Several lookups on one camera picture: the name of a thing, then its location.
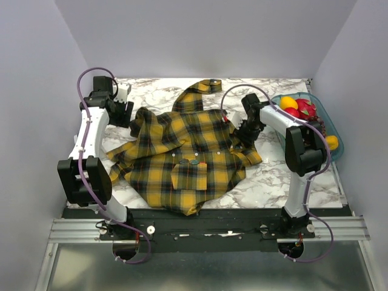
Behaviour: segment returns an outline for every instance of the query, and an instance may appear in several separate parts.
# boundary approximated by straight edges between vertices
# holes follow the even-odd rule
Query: white marble tabletop
[[[202,79],[118,79],[118,82],[127,82],[132,86],[128,100],[135,103],[132,113],[132,118],[134,118],[136,111],[142,106],[152,110],[155,114],[171,111],[179,94],[200,80]],[[270,97],[307,91],[302,79],[222,79],[222,90],[226,91],[233,85],[243,83],[261,87]],[[224,108],[228,112],[244,113],[241,98],[250,92],[255,92],[260,100],[265,100],[265,97],[255,89],[240,87],[229,93],[224,101]],[[204,110],[219,108],[221,97],[222,92],[203,95]],[[105,131],[102,146],[109,151],[130,140],[134,139],[130,136],[129,129],[109,125]],[[224,196],[207,201],[204,209],[280,208],[284,206],[289,190],[290,171],[284,161],[284,152],[274,130],[267,126],[260,133],[255,145],[263,162],[247,168],[246,179]],[[104,159],[103,164],[109,172],[113,163]],[[333,167],[315,178],[312,184],[310,207],[342,207],[340,186],[336,182],[339,179]],[[113,195],[121,204],[129,208],[149,208],[126,181],[120,181],[113,186]]]

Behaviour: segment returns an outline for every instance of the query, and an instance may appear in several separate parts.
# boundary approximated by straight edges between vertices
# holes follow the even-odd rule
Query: red apple
[[[299,111],[297,111],[297,109],[293,108],[293,107],[288,107],[286,109],[284,109],[285,112],[287,112],[288,114],[296,117],[296,118],[299,118],[300,114],[299,114]]]
[[[301,119],[308,120],[311,117],[316,116],[316,107],[310,100],[297,99],[298,111]]]

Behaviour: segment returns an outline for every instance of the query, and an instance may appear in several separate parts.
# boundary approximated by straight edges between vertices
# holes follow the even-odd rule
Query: gray wall
[[[313,82],[344,140],[339,174],[388,285],[388,2],[359,0]]]
[[[51,0],[2,2],[0,38],[0,290],[31,291],[65,203],[56,164],[79,127],[86,63]]]
[[[118,76],[311,77],[356,0],[56,0]]]

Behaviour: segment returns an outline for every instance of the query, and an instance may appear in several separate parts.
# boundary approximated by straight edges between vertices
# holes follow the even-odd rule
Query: yellow plaid shirt
[[[203,109],[202,94],[221,90],[221,80],[206,79],[181,93],[171,112],[141,107],[130,124],[137,140],[108,152],[112,182],[124,178],[150,207],[185,215],[233,189],[261,157],[240,143],[219,109]]]

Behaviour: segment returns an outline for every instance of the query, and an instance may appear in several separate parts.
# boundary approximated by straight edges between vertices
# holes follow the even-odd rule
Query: teal tray
[[[272,101],[279,105],[280,99],[283,96],[290,96],[293,99],[298,99],[298,98],[307,99],[315,104],[316,114],[320,118],[323,119],[323,122],[324,122],[325,128],[326,128],[326,134],[327,135],[335,135],[338,138],[338,147],[334,151],[332,151],[332,161],[338,160],[342,156],[342,154],[344,153],[344,144],[343,144],[342,139],[339,136],[337,130],[335,129],[335,126],[334,126],[332,120],[330,119],[326,110],[324,109],[321,101],[319,101],[319,99],[317,97],[315,97],[314,95],[309,94],[309,93],[304,93],[304,92],[299,92],[299,93],[295,93],[295,94],[277,95],[277,96],[272,98]],[[281,147],[284,150],[284,148],[286,146],[286,142],[285,142],[284,138],[278,132],[276,132],[276,134],[278,135]]]

